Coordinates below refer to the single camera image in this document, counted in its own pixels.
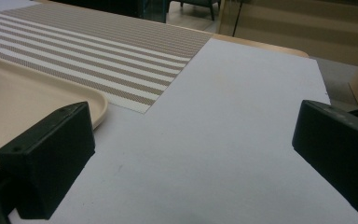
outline chair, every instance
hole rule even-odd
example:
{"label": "chair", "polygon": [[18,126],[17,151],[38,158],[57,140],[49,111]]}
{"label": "chair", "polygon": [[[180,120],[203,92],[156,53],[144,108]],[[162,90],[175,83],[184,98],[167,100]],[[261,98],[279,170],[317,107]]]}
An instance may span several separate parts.
{"label": "chair", "polygon": [[168,0],[167,1],[167,13],[170,11],[171,2],[180,2],[182,7],[184,3],[191,4],[199,7],[208,7],[211,10],[212,21],[214,21],[213,4],[217,3],[220,8],[220,0]]}

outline striped fabric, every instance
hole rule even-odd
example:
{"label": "striped fabric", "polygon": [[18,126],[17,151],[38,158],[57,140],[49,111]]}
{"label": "striped fabric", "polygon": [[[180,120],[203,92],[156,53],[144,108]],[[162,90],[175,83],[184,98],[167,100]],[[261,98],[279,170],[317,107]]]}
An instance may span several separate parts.
{"label": "striped fabric", "polygon": [[144,113],[210,34],[41,4],[0,12],[0,58],[102,91]]}

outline plastic tray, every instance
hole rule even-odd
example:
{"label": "plastic tray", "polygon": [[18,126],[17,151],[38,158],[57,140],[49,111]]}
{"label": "plastic tray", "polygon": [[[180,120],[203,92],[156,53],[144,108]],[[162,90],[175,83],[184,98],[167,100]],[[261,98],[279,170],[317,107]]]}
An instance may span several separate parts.
{"label": "plastic tray", "polygon": [[57,108],[82,101],[95,129],[108,104],[101,93],[0,59],[0,147]]}

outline white surface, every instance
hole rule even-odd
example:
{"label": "white surface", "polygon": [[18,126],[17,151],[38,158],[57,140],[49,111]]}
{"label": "white surface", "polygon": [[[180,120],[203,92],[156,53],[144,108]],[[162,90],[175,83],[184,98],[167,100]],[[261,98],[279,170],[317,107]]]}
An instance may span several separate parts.
{"label": "white surface", "polygon": [[29,7],[39,3],[29,0],[0,0],[0,11],[19,7]]}
{"label": "white surface", "polygon": [[328,103],[314,60],[211,39],[144,115],[109,106],[51,220],[10,219],[358,223],[291,146],[303,99]]}

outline table surface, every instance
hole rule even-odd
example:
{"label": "table surface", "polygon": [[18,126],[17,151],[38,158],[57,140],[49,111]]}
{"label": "table surface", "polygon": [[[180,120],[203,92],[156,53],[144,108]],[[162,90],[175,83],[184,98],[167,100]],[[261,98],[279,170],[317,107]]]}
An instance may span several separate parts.
{"label": "table surface", "polygon": [[[9,2],[0,10],[33,4]],[[211,39],[145,114],[109,105],[96,154],[49,221],[9,218],[358,223],[291,146],[303,99],[329,103],[314,60]]]}

